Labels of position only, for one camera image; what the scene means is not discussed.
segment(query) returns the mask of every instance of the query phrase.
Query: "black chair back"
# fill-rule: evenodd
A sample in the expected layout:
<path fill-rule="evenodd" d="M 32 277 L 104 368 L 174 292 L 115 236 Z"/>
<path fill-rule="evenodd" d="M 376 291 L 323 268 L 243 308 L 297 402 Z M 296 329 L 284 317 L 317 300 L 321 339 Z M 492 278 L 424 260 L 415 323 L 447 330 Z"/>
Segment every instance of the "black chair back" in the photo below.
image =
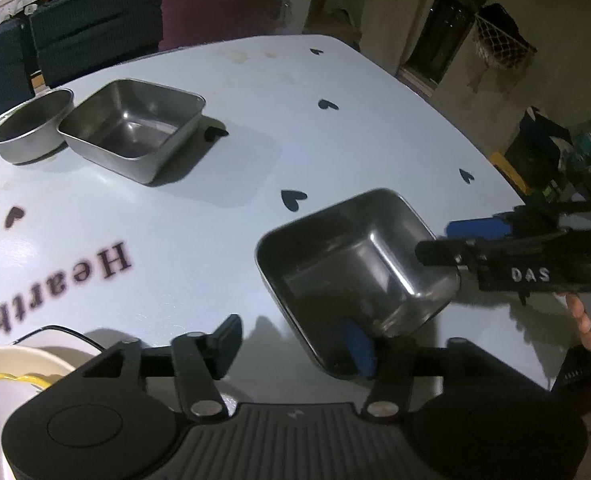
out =
<path fill-rule="evenodd" d="M 0 24 L 0 114 L 34 97 L 23 60 L 21 24 Z"/>
<path fill-rule="evenodd" d="M 162 0 L 53 0 L 31 15 L 38 64 L 55 87 L 157 51 Z"/>

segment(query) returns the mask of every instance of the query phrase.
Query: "silver bolt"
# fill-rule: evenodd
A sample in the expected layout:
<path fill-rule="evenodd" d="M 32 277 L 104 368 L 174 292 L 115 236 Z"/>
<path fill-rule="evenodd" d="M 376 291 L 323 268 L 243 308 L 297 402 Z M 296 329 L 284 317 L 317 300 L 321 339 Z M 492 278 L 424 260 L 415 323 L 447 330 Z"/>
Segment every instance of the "silver bolt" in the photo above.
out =
<path fill-rule="evenodd" d="M 400 411 L 398 405 L 389 400 L 377 400 L 367 406 L 367 412 L 369 415 L 381 417 L 381 416 L 394 416 Z"/>
<path fill-rule="evenodd" d="M 215 400 L 199 400 L 191 404 L 191 413 L 195 416 L 214 416 L 222 411 L 222 404 Z"/>

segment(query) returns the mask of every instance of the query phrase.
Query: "white table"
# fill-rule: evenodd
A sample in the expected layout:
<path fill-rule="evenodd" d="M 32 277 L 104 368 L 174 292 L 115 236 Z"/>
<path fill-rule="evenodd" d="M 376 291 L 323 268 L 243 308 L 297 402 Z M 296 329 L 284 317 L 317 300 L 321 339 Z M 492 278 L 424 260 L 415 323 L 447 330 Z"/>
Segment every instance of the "white table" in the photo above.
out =
<path fill-rule="evenodd" d="M 376 187 L 402 194 L 437 234 L 451 220 L 519 203 L 447 120 L 332 38 L 209 44 L 67 86 L 79 103 L 124 77 L 202 94 L 205 115 L 230 135 L 186 176 L 160 187 L 131 182 L 69 149 L 26 166 L 0 158 L 0 344 L 61 324 L 105 345 L 124 334 L 165 345 L 180 333 L 211 332 L 237 312 L 246 341 L 226 380 L 228 393 L 267 402 L 361 403 L 363 386 L 323 373 L 295 338 L 256 268 L 259 238 Z M 339 110 L 320 109 L 320 99 Z M 475 177 L 472 183 L 463 181 L 461 168 Z M 285 208 L 282 189 L 308 194 L 298 212 Z M 14 205 L 25 215 L 5 229 Z M 130 267 L 120 270 L 117 261 L 106 279 L 97 254 L 119 242 Z M 523 308 L 509 295 L 480 294 L 472 283 L 464 280 L 461 297 L 421 329 L 421 343 L 443 346 L 463 336 L 550 386 L 573 336 L 560 305 L 542 296 L 532 301 L 537 310 Z M 40 291 L 35 308 L 32 287 Z M 416 399 L 433 388 L 420 381 Z"/>

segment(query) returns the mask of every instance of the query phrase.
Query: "round metal bowl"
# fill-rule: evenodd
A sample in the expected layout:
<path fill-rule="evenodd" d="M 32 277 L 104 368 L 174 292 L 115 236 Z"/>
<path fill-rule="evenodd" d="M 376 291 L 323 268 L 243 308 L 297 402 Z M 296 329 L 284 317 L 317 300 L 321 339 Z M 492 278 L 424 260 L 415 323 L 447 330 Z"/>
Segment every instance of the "round metal bowl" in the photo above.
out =
<path fill-rule="evenodd" d="M 28 102 L 0 125 L 0 156 L 12 164 L 53 152 L 64 139 L 58 123 L 74 108 L 74 93 L 55 90 Z"/>

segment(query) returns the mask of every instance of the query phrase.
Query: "metal container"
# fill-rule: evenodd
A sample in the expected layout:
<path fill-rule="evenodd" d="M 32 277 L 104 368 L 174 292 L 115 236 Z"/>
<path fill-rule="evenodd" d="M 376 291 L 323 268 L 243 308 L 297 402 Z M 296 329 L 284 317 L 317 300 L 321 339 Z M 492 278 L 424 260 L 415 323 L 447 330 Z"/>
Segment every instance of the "metal container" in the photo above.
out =
<path fill-rule="evenodd" d="M 456 268 L 416 258 L 418 242 L 433 238 L 402 197 L 375 189 L 266 234 L 256 261 L 315 360 L 351 376 L 342 320 L 374 337 L 409 335 L 459 290 Z"/>
<path fill-rule="evenodd" d="M 205 104 L 197 94 L 118 79 L 78 105 L 58 130 L 87 160 L 148 184 L 194 133 Z"/>
<path fill-rule="evenodd" d="M 0 156 L 12 164 L 31 162 L 64 139 L 58 123 L 74 108 L 74 93 L 54 90 L 18 108 L 0 125 Z"/>

